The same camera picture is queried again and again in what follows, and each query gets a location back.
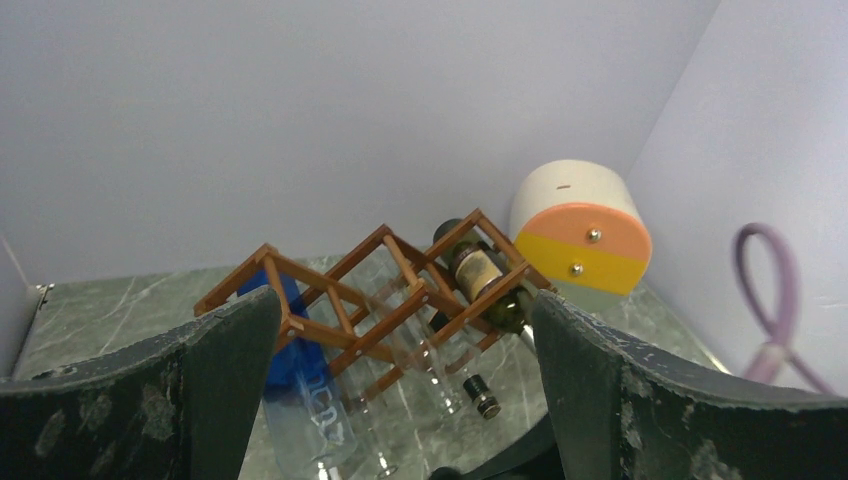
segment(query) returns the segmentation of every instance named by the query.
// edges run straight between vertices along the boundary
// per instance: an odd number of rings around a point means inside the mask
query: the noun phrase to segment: blue object
[[[291,312],[303,318],[309,318],[306,306],[303,304],[303,297],[294,279],[280,274],[280,282],[283,284],[286,298],[294,299],[289,302]],[[268,285],[268,274],[264,269],[236,290],[236,295],[242,296],[263,285]],[[295,338],[271,359],[271,369],[268,371],[265,386],[292,387],[295,385],[295,375],[298,370],[301,370],[307,379],[327,373],[327,360],[324,358],[320,344],[303,338]]]

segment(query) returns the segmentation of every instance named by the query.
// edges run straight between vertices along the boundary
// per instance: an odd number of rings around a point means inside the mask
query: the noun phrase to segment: metal screw
[[[589,239],[589,241],[592,243],[597,243],[601,240],[601,235],[602,234],[600,230],[598,230],[597,228],[593,228],[589,230],[589,232],[586,234],[586,238]]]

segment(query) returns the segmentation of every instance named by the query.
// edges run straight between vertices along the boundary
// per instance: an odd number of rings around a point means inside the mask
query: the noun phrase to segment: beige bottle label
[[[456,282],[469,302],[477,300],[483,289],[501,275],[501,270],[483,250],[469,253],[456,267]]]

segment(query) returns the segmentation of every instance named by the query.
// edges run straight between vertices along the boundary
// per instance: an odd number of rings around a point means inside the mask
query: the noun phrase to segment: white container
[[[585,160],[534,170],[513,200],[509,235],[536,269],[590,312],[629,294],[651,258],[651,237],[624,180]]]

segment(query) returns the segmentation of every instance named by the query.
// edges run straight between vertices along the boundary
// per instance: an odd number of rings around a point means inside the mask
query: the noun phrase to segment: yellow panel
[[[569,245],[527,232],[515,239],[518,251],[542,275],[564,282],[627,295],[639,283],[648,263],[610,253]],[[583,265],[583,273],[571,275],[571,266]]]

